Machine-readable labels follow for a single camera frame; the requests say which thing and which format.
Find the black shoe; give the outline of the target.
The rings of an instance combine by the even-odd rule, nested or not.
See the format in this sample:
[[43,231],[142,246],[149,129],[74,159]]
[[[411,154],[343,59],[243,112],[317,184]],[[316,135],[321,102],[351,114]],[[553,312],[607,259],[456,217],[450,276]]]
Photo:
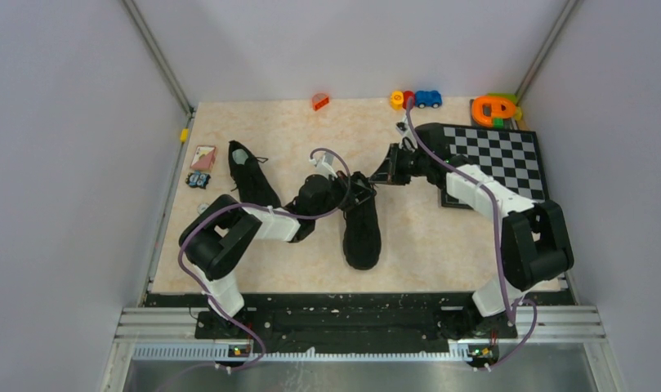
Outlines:
[[267,158],[257,157],[245,145],[231,140],[228,148],[230,176],[239,191],[240,201],[261,206],[281,207],[278,194],[263,173],[260,164]]
[[370,270],[379,261],[382,240],[377,217],[376,191],[360,171],[351,175],[353,203],[343,211],[346,228],[342,249],[355,270]]

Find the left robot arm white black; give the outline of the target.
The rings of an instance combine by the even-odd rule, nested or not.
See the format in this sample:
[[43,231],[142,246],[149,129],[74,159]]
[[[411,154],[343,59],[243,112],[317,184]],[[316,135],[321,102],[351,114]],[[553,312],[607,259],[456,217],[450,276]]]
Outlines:
[[254,240],[298,243],[315,230],[315,218],[342,211],[345,230],[342,251],[355,270],[370,270],[382,250],[375,203],[376,190],[361,172],[347,176],[308,176],[286,206],[269,197],[248,195],[242,203],[225,194],[202,212],[179,238],[179,245],[196,277],[205,287],[209,307],[216,313],[215,328],[226,337],[242,333],[244,300],[234,268]]

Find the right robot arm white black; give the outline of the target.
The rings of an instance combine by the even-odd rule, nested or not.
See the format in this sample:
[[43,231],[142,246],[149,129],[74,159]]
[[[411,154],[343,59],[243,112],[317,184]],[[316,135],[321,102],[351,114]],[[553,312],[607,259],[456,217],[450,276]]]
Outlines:
[[470,208],[494,225],[497,274],[477,289],[463,312],[473,336],[495,327],[495,315],[512,316],[532,288],[574,266],[574,255],[558,203],[547,199],[537,139],[530,131],[396,124],[401,136],[390,145],[374,184],[407,185],[424,177],[443,202]]

